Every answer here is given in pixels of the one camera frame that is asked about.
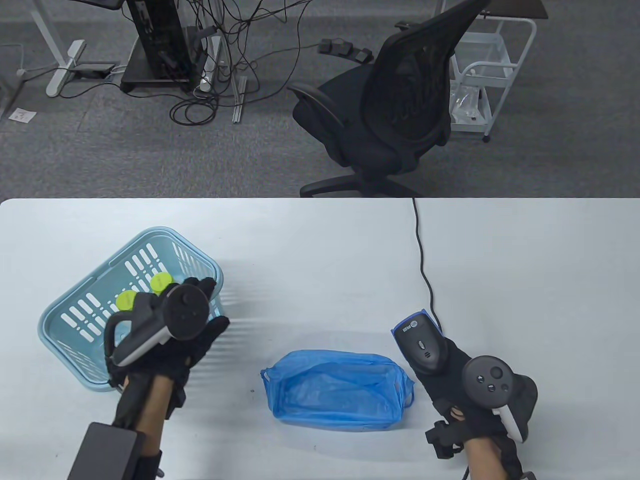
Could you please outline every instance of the blue plastic bag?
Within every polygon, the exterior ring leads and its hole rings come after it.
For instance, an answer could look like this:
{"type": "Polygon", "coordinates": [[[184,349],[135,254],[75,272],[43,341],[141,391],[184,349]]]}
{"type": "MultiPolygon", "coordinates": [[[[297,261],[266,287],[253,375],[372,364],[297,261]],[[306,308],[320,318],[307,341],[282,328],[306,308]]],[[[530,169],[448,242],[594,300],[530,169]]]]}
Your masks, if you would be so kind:
{"type": "Polygon", "coordinates": [[[413,381],[389,358],[297,350],[260,372],[283,422],[332,430],[385,430],[413,403],[413,381]]]}

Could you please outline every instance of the computer tower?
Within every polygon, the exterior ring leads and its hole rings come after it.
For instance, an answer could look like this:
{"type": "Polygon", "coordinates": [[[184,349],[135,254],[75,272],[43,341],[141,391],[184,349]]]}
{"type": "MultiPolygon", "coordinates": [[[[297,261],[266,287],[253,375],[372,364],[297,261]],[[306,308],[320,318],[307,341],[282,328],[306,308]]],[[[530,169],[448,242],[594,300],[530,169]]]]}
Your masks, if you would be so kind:
{"type": "Polygon", "coordinates": [[[194,88],[205,55],[194,42],[195,26],[183,26],[175,0],[127,0],[139,40],[122,77],[125,92],[135,86],[180,85],[194,88]]]}

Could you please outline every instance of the white paper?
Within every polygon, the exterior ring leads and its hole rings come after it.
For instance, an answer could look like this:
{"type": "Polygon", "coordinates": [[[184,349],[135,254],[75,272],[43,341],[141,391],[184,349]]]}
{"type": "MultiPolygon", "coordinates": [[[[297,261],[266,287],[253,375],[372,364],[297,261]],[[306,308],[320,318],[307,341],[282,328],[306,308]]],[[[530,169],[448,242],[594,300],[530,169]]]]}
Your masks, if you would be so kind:
{"type": "Polygon", "coordinates": [[[22,122],[28,124],[31,119],[36,116],[36,112],[23,110],[21,108],[15,109],[15,111],[9,116],[9,120],[15,120],[16,122],[22,122]]]}

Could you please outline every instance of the black glove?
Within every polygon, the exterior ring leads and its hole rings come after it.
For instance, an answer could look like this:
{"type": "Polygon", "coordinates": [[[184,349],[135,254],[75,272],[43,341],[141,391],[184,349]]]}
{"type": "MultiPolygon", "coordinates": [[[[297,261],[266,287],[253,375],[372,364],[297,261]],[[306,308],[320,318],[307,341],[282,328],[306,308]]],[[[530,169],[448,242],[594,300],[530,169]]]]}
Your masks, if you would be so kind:
{"type": "MultiPolygon", "coordinates": [[[[211,299],[216,282],[212,278],[187,278],[184,284],[191,284],[201,289],[207,298],[211,299]]],[[[139,293],[134,301],[136,305],[143,302],[151,309],[159,308],[168,292],[177,284],[170,284],[159,296],[150,293],[139,293]]],[[[217,317],[207,323],[204,330],[194,339],[169,339],[164,345],[156,345],[141,358],[130,365],[118,367],[107,358],[109,384],[113,387],[124,384],[125,378],[131,373],[147,373],[162,375],[173,380],[176,389],[182,390],[189,379],[189,370],[196,365],[211,348],[213,341],[229,326],[227,317],[217,317]]]]}
{"type": "Polygon", "coordinates": [[[493,435],[507,435],[500,417],[491,410],[476,405],[465,393],[462,386],[462,369],[471,357],[457,345],[446,339],[449,346],[449,359],[445,369],[439,375],[425,375],[416,372],[418,380],[427,390],[434,406],[449,423],[457,420],[451,415],[451,408],[457,407],[465,417],[472,438],[493,435]]]}
{"type": "Polygon", "coordinates": [[[433,376],[416,372],[418,380],[427,390],[433,406],[449,424],[458,422],[451,414],[452,408],[455,407],[462,412],[465,418],[464,430],[468,434],[467,440],[491,438],[500,449],[500,462],[510,480],[519,480],[523,472],[515,442],[507,436],[507,429],[500,417],[494,415],[491,410],[476,405],[462,385],[462,369],[471,357],[458,348],[452,340],[446,339],[446,341],[449,347],[449,359],[444,370],[439,375],[433,376]]]}

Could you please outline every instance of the controller button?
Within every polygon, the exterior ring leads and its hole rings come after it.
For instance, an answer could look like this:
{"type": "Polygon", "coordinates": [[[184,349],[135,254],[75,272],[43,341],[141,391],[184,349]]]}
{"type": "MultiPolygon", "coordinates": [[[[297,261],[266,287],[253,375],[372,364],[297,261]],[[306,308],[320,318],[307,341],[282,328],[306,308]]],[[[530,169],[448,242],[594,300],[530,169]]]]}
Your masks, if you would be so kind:
{"type": "Polygon", "coordinates": [[[492,367],[491,376],[493,378],[502,378],[502,369],[500,367],[492,367]]]}

